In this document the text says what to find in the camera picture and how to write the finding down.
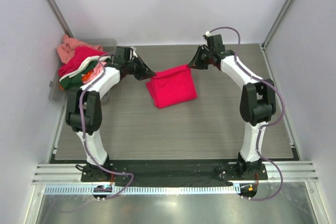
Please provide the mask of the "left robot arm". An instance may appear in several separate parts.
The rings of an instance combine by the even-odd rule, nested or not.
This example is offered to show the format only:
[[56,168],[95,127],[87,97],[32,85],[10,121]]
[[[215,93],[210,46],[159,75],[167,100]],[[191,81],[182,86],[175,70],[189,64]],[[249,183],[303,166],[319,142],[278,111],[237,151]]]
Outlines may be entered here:
[[101,100],[108,91],[128,75],[137,80],[154,77],[152,71],[134,47],[118,46],[113,53],[98,56],[97,65],[102,67],[93,80],[68,92],[65,121],[80,138],[86,153],[86,162],[75,165],[82,173],[82,180],[106,181],[119,173],[111,168],[110,158],[103,147],[100,127],[102,124]]

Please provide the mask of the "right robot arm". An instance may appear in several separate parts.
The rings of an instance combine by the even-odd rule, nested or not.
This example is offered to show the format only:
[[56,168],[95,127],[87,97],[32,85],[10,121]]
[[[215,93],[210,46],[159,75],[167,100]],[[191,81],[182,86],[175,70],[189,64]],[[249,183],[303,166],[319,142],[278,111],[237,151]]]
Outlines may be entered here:
[[274,83],[255,75],[232,50],[226,50],[221,35],[206,32],[204,39],[206,44],[198,46],[188,67],[205,70],[213,65],[241,89],[239,112],[245,122],[245,133],[233,172],[243,178],[254,176],[262,166],[261,146],[265,129],[276,112]]

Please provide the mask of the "magenta t shirt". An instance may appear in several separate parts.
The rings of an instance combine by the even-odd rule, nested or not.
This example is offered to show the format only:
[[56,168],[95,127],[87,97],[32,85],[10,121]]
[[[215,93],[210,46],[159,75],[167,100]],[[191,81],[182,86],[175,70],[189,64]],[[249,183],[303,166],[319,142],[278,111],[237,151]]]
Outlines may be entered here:
[[157,72],[146,83],[146,87],[154,105],[159,109],[197,98],[192,72],[187,65]]

